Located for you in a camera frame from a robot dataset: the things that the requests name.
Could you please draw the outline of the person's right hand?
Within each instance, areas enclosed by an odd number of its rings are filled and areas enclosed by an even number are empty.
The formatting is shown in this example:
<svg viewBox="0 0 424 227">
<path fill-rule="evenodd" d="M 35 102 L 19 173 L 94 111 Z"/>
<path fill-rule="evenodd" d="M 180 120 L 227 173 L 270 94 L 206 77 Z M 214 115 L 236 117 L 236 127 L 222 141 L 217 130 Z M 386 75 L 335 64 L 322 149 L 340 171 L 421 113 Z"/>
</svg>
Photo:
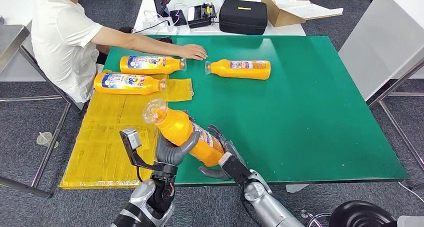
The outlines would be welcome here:
<svg viewBox="0 0 424 227">
<path fill-rule="evenodd" d="M 177 56 L 185 59 L 203 61 L 208 57 L 208 54 L 206 50 L 200 45 L 186 44 L 178 46 Z"/>
</svg>

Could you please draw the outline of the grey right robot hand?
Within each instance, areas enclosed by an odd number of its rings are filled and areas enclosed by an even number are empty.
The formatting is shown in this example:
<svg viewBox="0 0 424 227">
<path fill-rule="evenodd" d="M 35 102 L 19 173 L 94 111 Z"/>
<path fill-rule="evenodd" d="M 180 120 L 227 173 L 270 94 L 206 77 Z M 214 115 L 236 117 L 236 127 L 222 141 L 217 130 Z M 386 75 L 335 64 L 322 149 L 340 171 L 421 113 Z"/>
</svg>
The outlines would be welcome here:
<svg viewBox="0 0 424 227">
<path fill-rule="evenodd" d="M 241 155 L 238 153 L 236 147 L 234 146 L 234 143 L 227 139 L 222 132 L 213 124 L 210 124 L 208 126 L 208 131 L 215 136 L 219 143 L 222 145 L 225 152 L 230 152 L 232 155 L 234 155 L 243 165 L 246 166 L 246 163 L 244 162 Z M 200 166 L 198 170 L 206 177 L 213 178 L 213 179 L 219 179 L 223 181 L 229 181 L 232 178 L 222 169 L 209 169 L 206 166 Z"/>
</svg>

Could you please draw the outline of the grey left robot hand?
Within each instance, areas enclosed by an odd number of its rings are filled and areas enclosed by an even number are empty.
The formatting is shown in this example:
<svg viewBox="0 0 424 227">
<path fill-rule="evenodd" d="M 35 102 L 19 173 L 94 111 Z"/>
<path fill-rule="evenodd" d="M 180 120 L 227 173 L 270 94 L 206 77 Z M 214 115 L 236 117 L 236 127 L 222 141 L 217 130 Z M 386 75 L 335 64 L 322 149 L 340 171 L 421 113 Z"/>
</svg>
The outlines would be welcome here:
<svg viewBox="0 0 424 227">
<path fill-rule="evenodd" d="M 155 150 L 156 160 L 178 166 L 182 163 L 184 157 L 197 145 L 200 135 L 200 131 L 194 131 L 182 146 L 177 146 L 159 132 Z"/>
</svg>

